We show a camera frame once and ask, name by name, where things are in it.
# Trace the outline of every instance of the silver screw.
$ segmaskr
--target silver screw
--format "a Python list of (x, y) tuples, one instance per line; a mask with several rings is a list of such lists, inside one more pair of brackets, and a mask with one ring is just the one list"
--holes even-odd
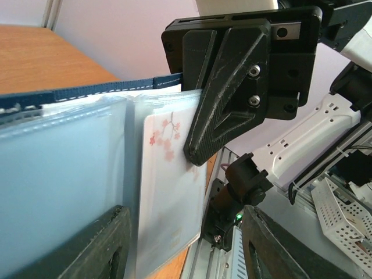
[(216, 243), (219, 243), (221, 241), (221, 235), (215, 235), (213, 238)]
[(258, 65), (254, 65), (252, 66), (249, 71), (248, 71), (248, 74), (251, 76), (251, 77), (256, 77), (260, 74), (260, 71), (261, 71), (261, 68), (260, 66)]
[(260, 104), (260, 97), (257, 96), (257, 95), (253, 95), (252, 97), (250, 97), (248, 99), (248, 103), (251, 105), (251, 106), (258, 106)]

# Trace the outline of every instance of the brown table surface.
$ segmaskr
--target brown table surface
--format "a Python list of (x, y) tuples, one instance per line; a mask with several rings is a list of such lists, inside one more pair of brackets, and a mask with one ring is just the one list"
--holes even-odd
[[(0, 94), (119, 80), (51, 30), (0, 26)], [(214, 159), (208, 163), (208, 177)], [(152, 279), (178, 279), (187, 250)]]

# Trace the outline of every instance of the blue trim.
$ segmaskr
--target blue trim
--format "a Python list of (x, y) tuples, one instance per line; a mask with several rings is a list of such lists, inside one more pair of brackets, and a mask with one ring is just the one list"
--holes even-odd
[(34, 106), (38, 109), (47, 103), (57, 103), (69, 99), (83, 98), (92, 94), (101, 94), (113, 91), (161, 89), (181, 83), (182, 74), (149, 78), (146, 80), (118, 81), (113, 83), (93, 84), (80, 87), (61, 88), (55, 90), (34, 91), (0, 95), (0, 109)]

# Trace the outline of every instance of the white basket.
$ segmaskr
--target white basket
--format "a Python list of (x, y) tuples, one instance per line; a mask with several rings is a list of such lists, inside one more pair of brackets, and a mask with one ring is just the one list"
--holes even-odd
[[(323, 234), (372, 276), (372, 251), (361, 245), (363, 241), (371, 239), (370, 213), (355, 201), (346, 205), (338, 199), (333, 193), (338, 186), (328, 178), (316, 180), (313, 185), (312, 196)], [(345, 216), (348, 214), (360, 220), (361, 225), (349, 221)]]

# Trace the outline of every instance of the wooden table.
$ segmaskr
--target wooden table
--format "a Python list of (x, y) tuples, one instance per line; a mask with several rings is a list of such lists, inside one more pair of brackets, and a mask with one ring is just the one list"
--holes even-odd
[[(51, 30), (0, 26), (0, 94), (119, 80)], [(214, 160), (208, 164), (210, 177)], [(178, 279), (187, 250), (151, 278)]]

